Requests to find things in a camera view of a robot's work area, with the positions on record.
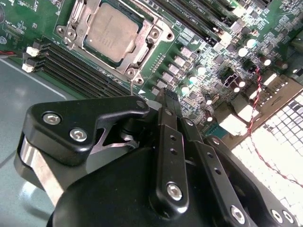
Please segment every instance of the red and black wire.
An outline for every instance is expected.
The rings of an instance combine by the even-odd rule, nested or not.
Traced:
[[[0,58],[18,57],[19,54],[13,51],[0,51]]]
[[[258,88],[257,88],[257,95],[255,97],[255,100],[254,100],[254,103],[253,103],[253,109],[252,109],[252,114],[251,114],[251,119],[250,119],[250,124],[249,124],[249,128],[248,128],[248,133],[249,133],[249,136],[250,136],[250,139],[251,139],[251,143],[258,155],[258,157],[265,163],[265,165],[270,168],[271,170],[273,170],[274,172],[276,172],[277,174],[279,174],[281,177],[283,177],[284,179],[294,183],[294,184],[297,184],[299,185],[300,187],[303,188],[303,184],[300,184],[299,182],[297,182],[296,180],[292,180],[292,179],[289,179],[286,175],[282,174],[279,170],[273,168],[268,162],[266,162],[264,160],[264,158],[262,157],[262,155],[260,154],[260,152],[258,151],[257,147],[256,147],[256,144],[254,143],[253,139],[252,139],[252,126],[253,126],[253,123],[254,123],[254,112],[257,108],[257,105],[258,105],[258,101],[260,99],[260,91],[261,91],[261,81],[262,81],[262,76],[260,74],[260,69],[257,68],[256,71],[255,71],[256,75],[257,75],[257,85],[258,85]]]

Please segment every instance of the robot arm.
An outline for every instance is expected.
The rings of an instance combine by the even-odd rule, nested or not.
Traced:
[[[175,93],[162,90],[156,100],[124,96],[28,110],[15,167],[54,204],[48,226],[297,226],[219,138],[201,139]],[[129,146],[87,173],[90,154]]]

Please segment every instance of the capacitor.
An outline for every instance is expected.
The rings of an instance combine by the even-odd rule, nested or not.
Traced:
[[[195,84],[198,81],[198,77],[195,74],[191,74],[188,76],[188,80],[191,84]]]
[[[254,48],[257,45],[257,41],[255,39],[248,38],[244,41],[244,44],[247,48]]]
[[[187,95],[189,93],[189,87],[188,87],[188,85],[182,84],[180,86],[180,88],[181,88],[181,92],[182,92],[183,95]]]
[[[265,66],[268,66],[268,65],[271,64],[271,60],[268,59],[268,58],[265,57],[265,56],[259,57],[259,61],[260,61],[263,65],[265,65]]]
[[[198,75],[204,75],[206,73],[206,68],[203,65],[197,65],[196,70]]]
[[[288,68],[287,62],[281,61],[281,60],[277,60],[277,61],[275,62],[275,65],[276,65],[277,67],[279,67],[280,69],[282,69],[282,70],[285,70],[285,69]]]
[[[235,82],[232,82],[229,86],[235,93],[238,93],[240,91],[240,88]]]
[[[239,47],[237,52],[240,57],[245,57],[248,54],[248,50],[245,47]]]
[[[246,85],[245,81],[243,81],[241,77],[236,78],[236,83],[238,84],[239,87],[245,87]]]
[[[205,117],[206,117],[206,120],[208,122],[212,122],[213,121],[212,114],[208,110],[205,110]]]
[[[206,104],[207,104],[207,105],[211,105],[211,104],[213,103],[213,100],[212,100],[212,98],[210,97],[209,94],[206,94],[206,95],[204,96],[204,98],[205,98],[205,101],[206,101]]]

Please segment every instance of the cpu socket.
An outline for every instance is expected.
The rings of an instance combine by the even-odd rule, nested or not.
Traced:
[[[66,26],[56,31],[81,55],[124,81],[142,85],[141,70],[171,25],[138,0],[77,0]]]

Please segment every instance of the white connector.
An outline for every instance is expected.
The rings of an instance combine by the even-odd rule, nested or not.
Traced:
[[[27,47],[27,51],[26,52],[30,56],[36,57],[39,54],[40,51],[38,49],[34,48],[34,47],[29,46],[29,47]]]
[[[32,72],[32,71],[34,71],[34,67],[31,66],[31,65],[29,65],[29,64],[26,64],[26,63],[23,63],[22,69],[23,69],[25,72]]]

